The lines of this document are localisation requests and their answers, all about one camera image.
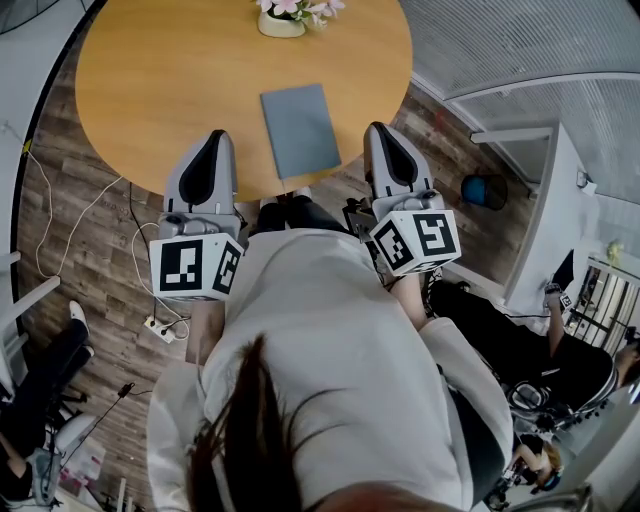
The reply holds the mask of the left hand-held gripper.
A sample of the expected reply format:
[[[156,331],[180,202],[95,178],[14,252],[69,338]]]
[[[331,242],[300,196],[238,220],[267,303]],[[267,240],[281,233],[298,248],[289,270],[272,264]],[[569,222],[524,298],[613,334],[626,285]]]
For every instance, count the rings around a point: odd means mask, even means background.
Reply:
[[[165,188],[166,212],[230,214],[236,193],[235,149],[216,129],[192,146]],[[169,213],[149,243],[152,293],[163,299],[228,299],[244,248],[234,216]]]

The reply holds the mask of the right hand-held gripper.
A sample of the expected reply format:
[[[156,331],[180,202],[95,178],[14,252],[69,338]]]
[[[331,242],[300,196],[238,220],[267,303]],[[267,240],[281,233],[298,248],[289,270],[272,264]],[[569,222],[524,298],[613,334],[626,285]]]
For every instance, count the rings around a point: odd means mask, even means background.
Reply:
[[[391,126],[373,122],[365,132],[364,157],[376,199],[370,238],[391,274],[429,272],[458,259],[454,213],[430,189],[429,165],[416,146]]]

